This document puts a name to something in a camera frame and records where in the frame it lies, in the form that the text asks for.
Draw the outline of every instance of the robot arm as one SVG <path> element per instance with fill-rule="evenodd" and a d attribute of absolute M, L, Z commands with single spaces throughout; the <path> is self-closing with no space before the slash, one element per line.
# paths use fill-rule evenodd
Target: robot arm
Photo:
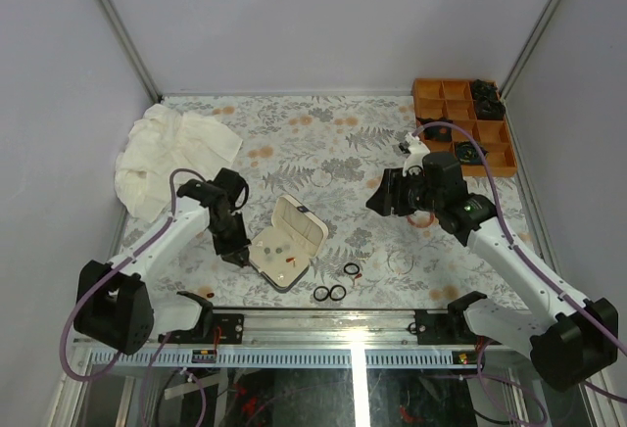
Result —
<path fill-rule="evenodd" d="M 242 192 L 244 200 L 237 207 Z M 174 216 L 160 218 L 126 253 L 107 263 L 91 261 L 83 268 L 77 299 L 113 267 L 132 259 L 78 313 L 74 321 L 78 332 L 126 355 L 136 353 L 149 338 L 170 331 L 188 331 L 198 340 L 211 334 L 211 303 L 188 292 L 151 299 L 147 284 L 207 228 L 212 232 L 216 254 L 224 261 L 248 265 L 250 241 L 241 213 L 233 213 L 248 200 L 248 184 L 236 172 L 223 168 L 213 181 L 189 180 L 176 196 Z"/>
<path fill-rule="evenodd" d="M 618 315 L 614 306 L 606 299 L 590 301 L 555 274 L 515 234 L 510 244 L 495 205 L 484 196 L 468 192 L 453 154 L 428 153 L 420 140 L 411 135 L 402 149 L 410 153 L 405 166 L 385 169 L 379 189 L 366 206 L 383 216 L 403 216 L 417 210 L 433 212 L 445 231 L 499 273 L 531 314 L 496 305 L 478 292 L 452 302 L 449 312 L 460 312 L 474 334 L 494 339 L 530 358 L 545 381 L 560 391 L 614 363 L 616 347 L 532 272 L 513 246 L 524 250 L 564 294 L 616 335 Z"/>

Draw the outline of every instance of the o-ring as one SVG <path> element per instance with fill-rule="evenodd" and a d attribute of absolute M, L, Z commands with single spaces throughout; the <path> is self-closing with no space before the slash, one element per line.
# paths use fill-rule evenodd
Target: o-ring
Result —
<path fill-rule="evenodd" d="M 349 271 L 349 268 L 355 268 L 355 271 Z M 354 262 L 349 262 L 346 265 L 344 265 L 344 273 L 347 273 L 349 275 L 357 275 L 358 273 L 360 273 L 360 271 L 362 270 L 361 267 L 359 267 L 356 263 Z"/>
<path fill-rule="evenodd" d="M 333 290 L 335 290 L 336 288 L 341 288 L 342 290 L 344 290 L 344 293 L 342 294 L 340 298 L 333 298 Z M 331 290 L 329 290 L 329 298 L 333 300 L 334 302 L 339 302 L 340 300 L 344 300 L 344 297 L 346 297 L 346 288 L 343 285 L 333 285 L 331 287 Z"/>
<path fill-rule="evenodd" d="M 318 290 L 326 290 L 326 294 L 324 295 L 324 298 L 318 298 L 315 295 Z M 320 285 L 319 287 L 315 287 L 315 290 L 313 290 L 313 299 L 316 300 L 317 302 L 325 301 L 327 298 L 329 298 L 330 295 L 331 295 L 331 290 L 329 290 L 328 287 L 325 287 L 324 285 Z"/>

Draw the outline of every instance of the white wall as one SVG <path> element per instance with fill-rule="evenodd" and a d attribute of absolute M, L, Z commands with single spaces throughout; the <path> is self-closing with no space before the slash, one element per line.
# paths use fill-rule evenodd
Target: white wall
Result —
<path fill-rule="evenodd" d="M 620 313 L 627 341 L 626 0 L 563 0 L 508 112 L 565 275 Z M 627 361 L 610 372 L 627 396 Z"/>
<path fill-rule="evenodd" d="M 0 0 L 0 412 L 38 425 L 78 272 L 106 259 L 114 159 L 149 105 L 94 0 Z"/>
<path fill-rule="evenodd" d="M 114 0 L 166 93 L 503 81 L 547 0 Z"/>

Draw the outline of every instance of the open white case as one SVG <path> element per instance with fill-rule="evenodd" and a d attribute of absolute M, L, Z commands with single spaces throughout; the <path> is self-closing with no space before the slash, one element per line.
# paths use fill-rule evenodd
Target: open white case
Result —
<path fill-rule="evenodd" d="M 291 195 L 278 198 L 271 222 L 271 227 L 253 239 L 250 262 L 278 292 L 284 293 L 305 275 L 329 229 Z"/>

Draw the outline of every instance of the floral tablecloth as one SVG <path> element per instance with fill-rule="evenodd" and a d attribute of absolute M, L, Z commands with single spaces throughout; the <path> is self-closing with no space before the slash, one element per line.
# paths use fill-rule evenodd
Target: floral tablecloth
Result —
<path fill-rule="evenodd" d="M 165 104 L 215 116 L 244 139 L 233 168 L 251 187 L 243 210 L 249 238 L 270 226 L 276 199 L 285 193 L 321 218 L 329 237 L 305 276 L 281 294 L 251 267 L 218 258 L 206 231 L 164 269 L 153 295 L 188 290 L 217 306 L 442 308 L 478 290 L 499 304 L 524 307 L 494 269 L 429 224 L 428 214 L 411 224 L 365 207 L 383 169 L 403 164 L 397 145 L 415 125 L 411 97 L 169 97 Z M 471 191 L 490 197 L 485 178 L 467 180 Z M 513 230 L 528 241 L 514 180 L 499 178 L 498 187 Z M 148 227 L 130 218 L 122 248 Z M 349 261 L 362 267 L 361 278 L 343 272 Z M 346 287 L 344 300 L 313 298 L 318 285 L 335 284 Z"/>

